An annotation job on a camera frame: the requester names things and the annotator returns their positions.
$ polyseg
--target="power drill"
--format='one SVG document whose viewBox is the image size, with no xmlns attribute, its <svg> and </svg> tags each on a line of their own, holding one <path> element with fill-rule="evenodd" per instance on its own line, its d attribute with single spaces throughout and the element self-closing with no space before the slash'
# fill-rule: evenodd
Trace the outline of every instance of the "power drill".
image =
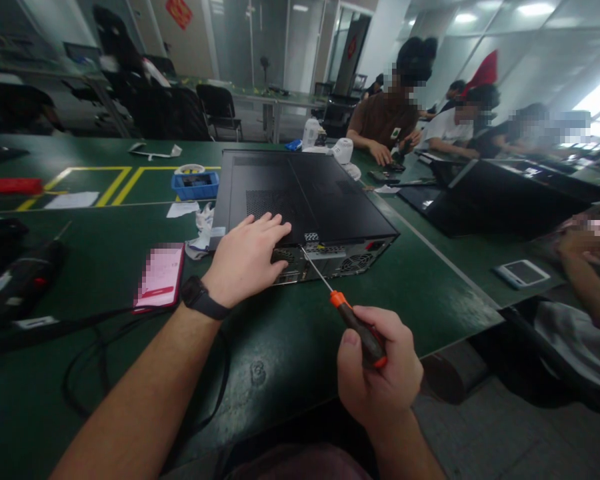
<svg viewBox="0 0 600 480">
<path fill-rule="evenodd" d="M 15 260 L 0 275 L 0 327 L 7 327 L 30 312 L 52 284 L 65 256 L 60 236 L 70 224 L 53 240 Z"/>
</svg>

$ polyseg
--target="black wristwatch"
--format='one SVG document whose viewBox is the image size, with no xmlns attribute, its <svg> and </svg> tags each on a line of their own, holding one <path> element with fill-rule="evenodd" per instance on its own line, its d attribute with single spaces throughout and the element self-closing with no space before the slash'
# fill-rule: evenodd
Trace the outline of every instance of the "black wristwatch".
<svg viewBox="0 0 600 480">
<path fill-rule="evenodd" d="M 214 320 L 224 320 L 231 313 L 231 309 L 223 307 L 209 296 L 209 291 L 202 280 L 195 275 L 182 286 L 180 296 L 187 308 L 197 310 Z"/>
</svg>

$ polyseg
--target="power supply fan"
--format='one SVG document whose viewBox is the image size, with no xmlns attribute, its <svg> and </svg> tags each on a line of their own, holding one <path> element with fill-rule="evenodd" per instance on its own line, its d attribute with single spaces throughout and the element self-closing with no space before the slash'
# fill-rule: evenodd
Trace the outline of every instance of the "power supply fan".
<svg viewBox="0 0 600 480">
<path fill-rule="evenodd" d="M 370 264 L 373 255 L 364 253 L 362 255 L 352 255 L 345 259 L 340 265 L 340 272 L 364 270 Z"/>
</svg>

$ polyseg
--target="yellow tape line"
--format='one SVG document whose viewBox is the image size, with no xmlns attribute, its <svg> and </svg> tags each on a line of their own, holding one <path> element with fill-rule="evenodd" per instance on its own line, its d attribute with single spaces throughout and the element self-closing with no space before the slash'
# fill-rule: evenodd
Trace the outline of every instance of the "yellow tape line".
<svg viewBox="0 0 600 480">
<path fill-rule="evenodd" d="M 71 168 L 64 169 L 60 173 L 60 175 L 58 175 L 56 178 L 54 178 L 53 180 L 51 180 L 48 184 L 46 184 L 43 187 L 44 190 L 45 191 L 51 190 L 58 183 L 60 183 L 62 181 L 62 179 L 64 179 L 70 173 L 71 173 Z M 33 204 L 36 203 L 40 197 L 42 197 L 42 195 L 44 195 L 44 194 L 42 193 L 40 195 L 34 196 L 33 198 L 30 198 L 29 200 L 25 200 L 18 208 L 16 208 L 16 211 L 26 211 L 26 210 L 29 210 L 33 206 Z"/>
<path fill-rule="evenodd" d="M 120 190 L 120 193 L 118 193 L 118 196 L 115 198 L 112 205 L 121 205 L 122 204 L 122 202 L 125 200 L 125 198 L 129 194 L 131 189 L 135 186 L 135 184 L 138 182 L 138 180 L 140 180 L 140 176 L 145 172 L 145 170 L 174 170 L 175 171 L 178 168 L 180 168 L 179 165 L 177 167 L 138 167 L 138 170 L 136 170 L 135 173 L 131 176 L 131 178 L 129 179 L 127 184 L 124 186 L 124 188 L 122 188 L 122 190 Z M 220 167 L 205 167 L 205 170 L 220 170 L 220 169 L 221 169 Z"/>
<path fill-rule="evenodd" d="M 44 186 L 44 190 L 45 190 L 45 193 L 50 193 L 49 190 L 51 190 L 58 183 L 60 183 L 62 180 L 64 180 L 64 178 L 66 178 L 72 171 L 120 170 L 121 171 L 120 174 L 116 177 L 116 179 L 113 181 L 113 183 L 109 186 L 109 188 L 106 190 L 105 194 L 95 204 L 96 207 L 104 207 L 107 204 L 107 202 L 109 201 L 109 199 L 113 196 L 113 194 L 115 193 L 117 188 L 120 186 L 120 184 L 124 181 L 126 176 L 129 174 L 131 169 L 132 169 L 132 167 L 69 167 L 69 168 L 64 169 L 60 173 L 60 175 L 58 175 L 56 178 L 54 178 L 48 184 L 46 184 Z M 37 202 L 40 197 L 42 197 L 42 195 L 36 195 L 35 197 L 30 198 L 29 200 L 26 200 L 24 203 L 22 203 L 22 205 L 20 205 L 18 208 L 16 208 L 16 211 L 29 210 L 33 206 L 33 204 L 35 202 Z"/>
</svg>

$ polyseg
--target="screwdriver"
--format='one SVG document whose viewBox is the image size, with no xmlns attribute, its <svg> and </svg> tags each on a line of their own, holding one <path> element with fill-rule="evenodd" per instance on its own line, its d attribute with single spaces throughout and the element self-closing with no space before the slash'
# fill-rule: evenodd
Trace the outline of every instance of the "screwdriver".
<svg viewBox="0 0 600 480">
<path fill-rule="evenodd" d="M 358 335 L 360 335 L 360 340 L 362 341 L 362 354 L 365 360 L 367 360 L 367 362 L 369 362 L 370 365 L 373 365 L 376 369 L 384 367 L 387 364 L 385 339 L 372 325 L 363 322 L 355 316 L 353 309 L 351 308 L 349 302 L 347 302 L 344 294 L 332 289 L 330 284 L 320 273 L 320 270 L 316 268 L 315 264 L 309 258 L 309 254 L 306 252 L 306 250 L 302 246 L 300 246 L 300 250 L 302 250 L 302 252 L 305 254 L 305 258 L 309 261 L 315 272 L 318 274 L 318 276 L 320 276 L 322 281 L 331 292 L 329 300 L 340 313 L 345 325 L 348 328 L 355 330 Z"/>
</svg>

